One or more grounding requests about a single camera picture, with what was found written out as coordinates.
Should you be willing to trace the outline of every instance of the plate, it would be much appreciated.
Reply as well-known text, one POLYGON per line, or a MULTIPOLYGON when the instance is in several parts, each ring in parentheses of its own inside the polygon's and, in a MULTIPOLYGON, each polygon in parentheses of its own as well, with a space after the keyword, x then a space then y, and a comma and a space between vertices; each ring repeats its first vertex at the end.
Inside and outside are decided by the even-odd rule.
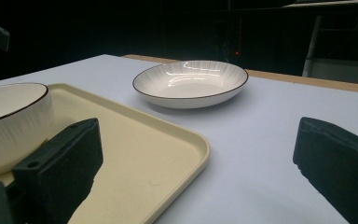
POLYGON ((165 63, 140 73, 132 86, 142 97, 168 108, 217 105, 237 95, 249 75, 231 63, 186 61, 165 63))

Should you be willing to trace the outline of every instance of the white tabletop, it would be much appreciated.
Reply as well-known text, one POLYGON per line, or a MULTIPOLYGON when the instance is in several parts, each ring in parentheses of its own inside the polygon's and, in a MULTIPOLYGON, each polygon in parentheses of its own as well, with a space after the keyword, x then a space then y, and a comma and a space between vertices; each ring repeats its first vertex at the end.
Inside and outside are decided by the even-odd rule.
POLYGON ((250 77, 220 105, 169 109, 147 103, 132 87, 157 64, 101 55, 0 85, 66 83, 204 135, 212 146, 208 165, 156 223, 347 223, 292 158, 302 117, 358 135, 358 92, 250 77))

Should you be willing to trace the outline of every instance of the shallow white dish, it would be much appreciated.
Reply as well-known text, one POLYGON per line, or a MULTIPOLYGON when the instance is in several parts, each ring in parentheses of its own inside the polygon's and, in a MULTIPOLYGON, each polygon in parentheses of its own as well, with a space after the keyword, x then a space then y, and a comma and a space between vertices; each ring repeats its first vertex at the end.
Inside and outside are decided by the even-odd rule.
POLYGON ((48 87, 0 86, 0 174, 8 172, 47 139, 54 115, 48 87))
POLYGON ((249 76, 231 63, 165 63, 139 74, 132 86, 146 101, 169 108, 217 105, 238 94, 249 76))

